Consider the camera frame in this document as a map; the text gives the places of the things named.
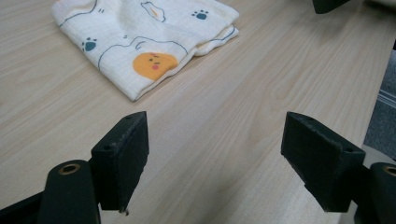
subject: screw hole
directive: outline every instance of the screw hole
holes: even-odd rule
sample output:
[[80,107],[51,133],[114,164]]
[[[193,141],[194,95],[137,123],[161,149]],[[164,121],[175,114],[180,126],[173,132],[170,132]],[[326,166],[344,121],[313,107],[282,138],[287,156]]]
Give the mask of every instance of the screw hole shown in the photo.
[[386,166],[386,167],[384,167],[384,170],[388,174],[396,176],[396,168],[391,167],[391,166]]
[[67,164],[59,170],[60,175],[71,175],[79,170],[80,166],[76,163]]

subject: floor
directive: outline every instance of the floor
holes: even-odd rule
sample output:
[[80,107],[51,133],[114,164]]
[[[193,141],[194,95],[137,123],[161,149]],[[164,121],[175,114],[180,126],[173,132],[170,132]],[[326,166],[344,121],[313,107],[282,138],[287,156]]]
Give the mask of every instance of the floor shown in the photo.
[[393,50],[387,72],[375,103],[364,145],[396,160],[396,50]]

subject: light wooden table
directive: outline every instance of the light wooden table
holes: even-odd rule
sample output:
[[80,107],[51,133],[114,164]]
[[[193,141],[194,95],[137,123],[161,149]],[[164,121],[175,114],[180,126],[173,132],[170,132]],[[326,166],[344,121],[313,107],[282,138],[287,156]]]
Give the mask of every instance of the light wooden table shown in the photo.
[[130,215],[103,223],[337,223],[280,155],[287,111],[361,146],[396,16],[353,0],[221,0],[240,35],[132,103],[56,26],[50,0],[0,2],[0,208],[146,110],[150,154]]

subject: black plastic part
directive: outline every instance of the black plastic part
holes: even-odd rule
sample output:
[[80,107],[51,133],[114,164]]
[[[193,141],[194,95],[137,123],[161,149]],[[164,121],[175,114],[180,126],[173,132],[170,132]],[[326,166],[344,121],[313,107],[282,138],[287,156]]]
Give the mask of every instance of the black plastic part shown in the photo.
[[119,121],[92,150],[96,199],[103,210],[124,212],[149,155],[146,112]]
[[34,224],[37,222],[43,192],[14,203],[0,211],[0,223]]
[[340,7],[349,0],[312,0],[317,14],[324,14]]
[[64,162],[49,172],[37,223],[100,223],[87,161]]
[[281,154],[327,212],[346,212],[365,152],[308,116],[288,112]]
[[370,188],[381,224],[396,223],[396,165],[379,162],[370,168]]

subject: cartoon print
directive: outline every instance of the cartoon print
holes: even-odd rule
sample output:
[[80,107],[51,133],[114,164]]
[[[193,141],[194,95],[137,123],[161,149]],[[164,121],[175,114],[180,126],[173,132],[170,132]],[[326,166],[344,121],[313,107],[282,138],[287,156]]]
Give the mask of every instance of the cartoon print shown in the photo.
[[162,8],[154,6],[151,2],[142,3],[141,5],[152,18],[160,22],[165,21],[165,13]]
[[158,80],[177,65],[177,59],[174,56],[164,53],[142,53],[137,55],[133,61],[136,73],[153,81]]
[[97,39],[91,39],[90,37],[87,38],[86,42],[82,42],[82,51],[91,51],[96,47]]
[[103,61],[114,58],[114,56],[111,55],[113,55],[113,53],[117,52],[118,50],[122,52],[123,55],[137,55],[145,52],[161,52],[162,54],[167,54],[166,51],[169,49],[173,49],[174,52],[177,52],[178,55],[183,55],[183,57],[188,54],[187,50],[175,41],[158,41],[143,36],[137,36],[128,45],[117,44],[106,49],[99,57],[97,67],[99,71],[101,71],[101,64]]
[[203,10],[200,10],[199,12],[197,12],[197,11],[194,11],[194,13],[193,14],[191,14],[193,17],[196,17],[196,18],[198,18],[198,19],[200,19],[200,20],[206,20],[206,17],[207,17],[207,14],[208,14],[209,12],[208,11],[203,11]]

